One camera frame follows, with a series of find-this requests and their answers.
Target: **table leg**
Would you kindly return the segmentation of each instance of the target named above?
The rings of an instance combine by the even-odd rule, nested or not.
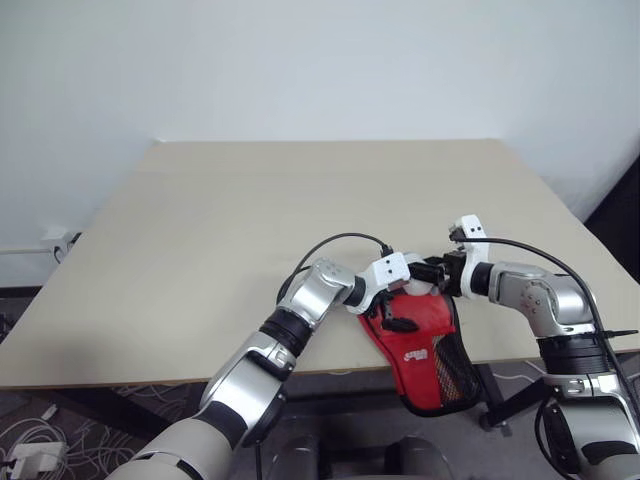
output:
[[[538,379],[502,403],[492,405],[483,415],[486,426],[495,427],[506,419],[539,403],[547,393],[547,386],[542,378]]]
[[[171,425],[169,420],[106,387],[32,390],[29,393],[144,440],[151,440]]]
[[[547,386],[540,378],[505,400],[493,376],[491,366],[487,364],[476,365],[476,369],[484,387],[488,409],[480,417],[480,426],[487,431],[498,427],[502,429],[505,436],[510,436],[511,429],[506,420],[540,402],[547,392]]]
[[[494,428],[499,428],[502,432],[502,435],[505,437],[510,437],[512,435],[511,427],[503,419],[500,422],[489,425],[487,415],[492,412],[495,408],[498,407],[502,402],[504,402],[504,397],[502,396],[502,391],[500,391],[500,386],[498,382],[496,382],[495,377],[493,376],[493,371],[491,370],[491,365],[488,363],[482,363],[476,365],[476,371],[478,372],[478,376],[480,377],[480,381],[482,383],[482,388],[484,390],[484,399],[485,404],[487,405],[488,412],[483,413],[480,416],[479,423],[483,430],[491,431]]]

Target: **white wall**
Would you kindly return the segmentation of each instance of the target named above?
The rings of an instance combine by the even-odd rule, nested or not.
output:
[[[89,224],[153,138],[504,139],[585,218],[631,163],[638,3],[0,3],[0,247]],[[0,286],[38,255],[0,257]]]

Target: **white label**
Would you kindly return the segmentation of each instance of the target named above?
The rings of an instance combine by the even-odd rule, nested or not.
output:
[[[411,359],[415,360],[426,360],[429,354],[427,353],[427,349],[423,348],[421,350],[413,350],[412,352],[407,352],[404,354],[404,361],[409,362]]]

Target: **black mesh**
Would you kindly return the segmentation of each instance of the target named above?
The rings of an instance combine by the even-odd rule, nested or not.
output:
[[[442,407],[446,410],[442,413],[451,413],[450,409],[470,408],[478,402],[482,393],[482,386],[462,343],[455,303],[452,298],[447,298],[447,301],[452,310],[456,331],[433,337],[440,396]]]

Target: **floor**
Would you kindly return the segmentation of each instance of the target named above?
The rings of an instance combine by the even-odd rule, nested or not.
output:
[[[28,305],[28,299],[0,300],[0,312],[6,312],[6,320],[15,321]],[[625,363],[628,374],[640,371],[640,356]],[[494,365],[494,372],[509,378],[498,382],[505,396],[525,387],[529,379],[539,373],[526,364]],[[328,393],[348,387],[351,391],[368,391],[389,388],[393,379],[388,371],[358,372],[348,375],[299,375],[293,376],[287,388],[292,396],[305,396],[312,392]],[[119,390],[172,420],[184,414],[186,386],[153,386],[124,388]],[[30,395],[0,392],[0,448],[7,451],[19,434],[38,421],[18,425],[5,433],[15,422],[27,418],[40,418],[50,404]],[[382,404],[373,409],[355,413],[316,415],[305,408],[291,404],[283,419],[272,431],[262,447],[262,462],[265,478],[272,460],[282,446],[292,438],[316,435],[329,449],[349,449],[359,457],[356,461],[340,461],[334,464],[336,478],[379,473],[381,456],[363,452],[381,452],[382,447],[400,440],[406,435],[421,436],[438,446],[446,456],[456,480],[507,480],[518,478],[560,478],[542,458],[533,435],[533,412],[522,414],[509,421],[511,437],[503,436],[500,430],[485,432],[479,428],[477,419],[483,411],[478,405],[466,412],[439,418],[419,418],[399,403]],[[128,458],[143,442],[109,431],[102,425],[92,424],[87,419],[60,409],[49,420],[66,435],[69,444],[75,444],[69,457],[69,467],[49,479],[102,479],[105,471],[111,471],[117,463]],[[239,449],[233,459],[231,479],[253,479],[255,460],[252,449]]]

